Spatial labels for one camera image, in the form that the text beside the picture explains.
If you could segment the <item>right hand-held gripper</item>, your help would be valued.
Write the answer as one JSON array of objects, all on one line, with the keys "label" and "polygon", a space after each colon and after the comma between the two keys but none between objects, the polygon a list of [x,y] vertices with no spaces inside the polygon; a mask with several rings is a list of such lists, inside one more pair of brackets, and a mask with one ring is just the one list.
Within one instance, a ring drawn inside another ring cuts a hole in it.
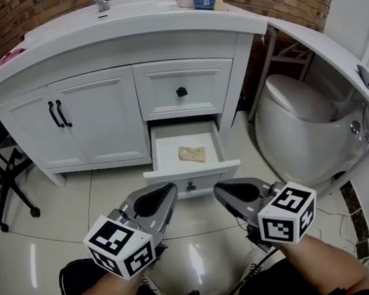
[{"label": "right hand-held gripper", "polygon": [[316,191],[294,182],[235,178],[213,189],[221,205],[246,222],[247,238],[265,252],[272,243],[299,243],[315,218]]}]

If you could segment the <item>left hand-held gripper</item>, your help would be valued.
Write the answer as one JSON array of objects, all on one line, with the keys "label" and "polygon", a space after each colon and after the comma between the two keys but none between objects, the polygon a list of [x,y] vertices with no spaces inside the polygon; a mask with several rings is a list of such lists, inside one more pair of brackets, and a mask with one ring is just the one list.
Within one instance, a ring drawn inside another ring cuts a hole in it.
[{"label": "left hand-held gripper", "polygon": [[152,268],[168,248],[164,232],[177,200],[174,183],[149,185],[127,196],[107,217],[99,216],[83,239],[93,261],[125,280]]}]

